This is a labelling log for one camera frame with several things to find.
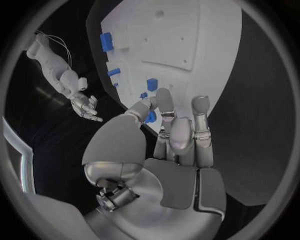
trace robotic hand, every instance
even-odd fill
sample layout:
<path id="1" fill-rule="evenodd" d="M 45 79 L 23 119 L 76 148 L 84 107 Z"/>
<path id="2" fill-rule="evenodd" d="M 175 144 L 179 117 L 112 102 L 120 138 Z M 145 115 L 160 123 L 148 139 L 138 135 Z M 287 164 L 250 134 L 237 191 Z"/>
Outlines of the robotic hand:
<path id="1" fill-rule="evenodd" d="M 81 91 L 88 88 L 85 77 L 79 78 L 66 61 L 55 54 L 49 46 L 49 38 L 45 34 L 37 34 L 28 47 L 28 58 L 37 60 L 42 73 L 51 86 L 67 99 L 70 99 L 72 108 L 82 118 L 102 122 L 96 117 L 97 99 L 94 96 L 88 98 Z"/>

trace blue object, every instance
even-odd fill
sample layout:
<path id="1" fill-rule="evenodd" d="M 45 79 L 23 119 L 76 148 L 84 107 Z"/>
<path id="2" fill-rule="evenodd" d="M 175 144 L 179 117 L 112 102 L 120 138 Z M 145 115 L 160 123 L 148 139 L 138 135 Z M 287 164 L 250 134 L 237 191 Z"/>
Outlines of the blue object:
<path id="1" fill-rule="evenodd" d="M 156 119 L 157 117 L 155 111 L 151 111 L 145 120 L 145 124 L 154 123 Z"/>
<path id="2" fill-rule="evenodd" d="M 158 80 L 155 78 L 151 78 L 147 80 L 147 89 L 150 92 L 154 92 L 156 89 L 158 89 Z"/>
<path id="3" fill-rule="evenodd" d="M 100 35 L 102 50 L 103 52 L 108 52 L 114 49 L 113 39 L 110 32 L 106 32 Z"/>
<path id="4" fill-rule="evenodd" d="M 140 97 L 141 99 L 144 99 L 144 98 L 148 97 L 148 93 L 143 92 L 143 93 L 140 94 L 139 97 Z"/>
<path id="5" fill-rule="evenodd" d="M 113 70 L 107 72 L 108 76 L 110 76 L 110 77 L 113 75 L 119 74 L 119 73 L 121 73 L 120 68 L 116 68 L 116 69 L 113 69 Z"/>

